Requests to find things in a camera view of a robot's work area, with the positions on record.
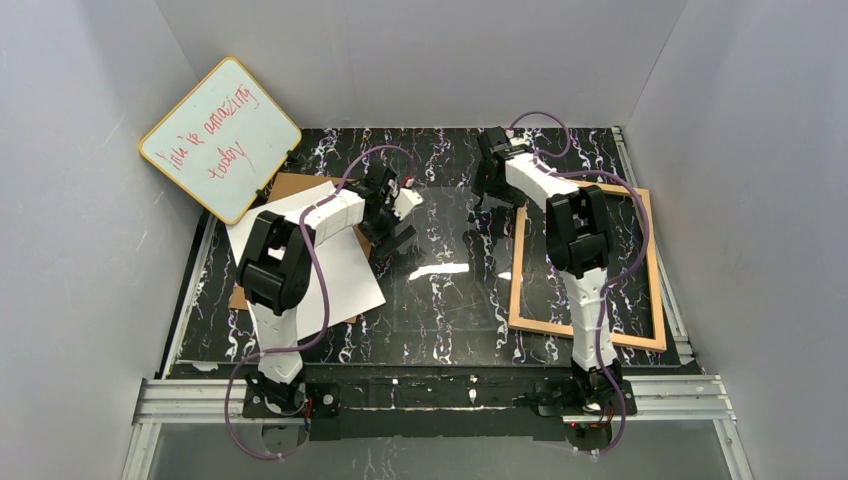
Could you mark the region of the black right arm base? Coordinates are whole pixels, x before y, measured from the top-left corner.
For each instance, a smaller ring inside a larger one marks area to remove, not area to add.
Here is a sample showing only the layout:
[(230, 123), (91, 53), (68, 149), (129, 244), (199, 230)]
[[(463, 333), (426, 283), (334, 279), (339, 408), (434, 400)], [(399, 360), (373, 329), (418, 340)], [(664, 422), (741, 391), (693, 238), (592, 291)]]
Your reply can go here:
[(631, 384), (622, 380), (614, 387), (605, 377), (596, 390), (581, 385), (574, 378), (539, 381), (524, 399), (542, 417), (588, 415), (598, 418), (610, 407), (614, 415), (638, 413)]

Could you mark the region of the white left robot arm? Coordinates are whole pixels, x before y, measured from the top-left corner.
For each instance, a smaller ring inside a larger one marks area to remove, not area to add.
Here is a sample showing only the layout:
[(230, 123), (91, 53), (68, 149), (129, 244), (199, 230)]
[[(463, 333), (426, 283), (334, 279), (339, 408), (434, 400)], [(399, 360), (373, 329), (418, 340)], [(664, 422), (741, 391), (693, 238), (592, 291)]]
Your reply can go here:
[(255, 209), (251, 227), (235, 227), (237, 283), (248, 303), (261, 374), (291, 384), (301, 353), (327, 330), (385, 302), (359, 240), (390, 253), (415, 230), (407, 217), (423, 202), (387, 166), (365, 178), (329, 181)]

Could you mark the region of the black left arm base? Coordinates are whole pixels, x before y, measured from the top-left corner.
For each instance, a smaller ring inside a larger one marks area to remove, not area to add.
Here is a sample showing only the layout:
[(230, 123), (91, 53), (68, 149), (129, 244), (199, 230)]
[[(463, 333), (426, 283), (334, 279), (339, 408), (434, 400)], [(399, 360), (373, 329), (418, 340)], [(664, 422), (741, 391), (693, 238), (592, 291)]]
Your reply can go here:
[(246, 418), (334, 418), (341, 408), (340, 388), (331, 383), (296, 381), (292, 385), (249, 380), (242, 415)]

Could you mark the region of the wooden picture frame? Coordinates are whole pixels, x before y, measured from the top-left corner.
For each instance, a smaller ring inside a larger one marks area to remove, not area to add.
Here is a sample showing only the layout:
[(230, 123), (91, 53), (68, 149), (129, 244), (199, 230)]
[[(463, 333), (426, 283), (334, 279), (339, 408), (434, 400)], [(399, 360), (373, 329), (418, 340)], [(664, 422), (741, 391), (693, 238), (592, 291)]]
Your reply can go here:
[[(521, 292), (525, 251), (525, 231), (527, 225), (527, 206), (522, 205), (514, 209), (515, 220), (513, 228), (513, 254), (510, 270), (510, 293), (508, 302), (508, 327), (515, 330), (531, 332), (542, 335), (551, 335), (563, 338), (573, 337), (571, 325), (555, 323), (553, 321), (535, 320), (526, 318), (521, 314)], [(621, 348), (632, 348), (647, 352), (663, 353), (668, 350), (668, 338), (666, 334), (666, 321), (664, 307), (662, 306), (662, 287), (658, 262), (658, 252), (653, 231), (649, 232), (648, 240), (644, 242), (647, 251), (641, 262), (635, 261), (627, 267), (636, 266), (644, 268), (647, 276), (647, 291), (650, 310), (650, 324), (652, 336), (639, 336), (614, 331), (611, 334), (612, 343)]]

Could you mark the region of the clear frame glass sheet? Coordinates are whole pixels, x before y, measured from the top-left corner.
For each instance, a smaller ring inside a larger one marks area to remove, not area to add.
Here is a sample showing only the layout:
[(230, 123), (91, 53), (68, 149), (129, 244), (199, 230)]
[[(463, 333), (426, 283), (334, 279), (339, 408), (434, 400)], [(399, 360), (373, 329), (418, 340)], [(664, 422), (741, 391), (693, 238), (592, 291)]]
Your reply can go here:
[(429, 187), (408, 223), (416, 234), (391, 258), (394, 329), (494, 331), (509, 293), (514, 207), (468, 187)]

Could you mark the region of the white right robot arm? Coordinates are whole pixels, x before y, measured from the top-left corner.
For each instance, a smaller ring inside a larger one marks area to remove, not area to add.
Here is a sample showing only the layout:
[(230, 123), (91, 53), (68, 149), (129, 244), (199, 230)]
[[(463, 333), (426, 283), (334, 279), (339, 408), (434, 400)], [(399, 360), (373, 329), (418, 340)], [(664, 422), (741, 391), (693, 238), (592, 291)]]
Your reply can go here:
[(616, 354), (608, 322), (600, 317), (612, 250), (604, 192), (550, 168), (502, 127), (483, 130), (477, 142), (481, 159), (473, 193), (514, 206), (532, 202), (545, 214), (547, 258), (567, 288), (573, 363), (584, 372), (611, 368)]

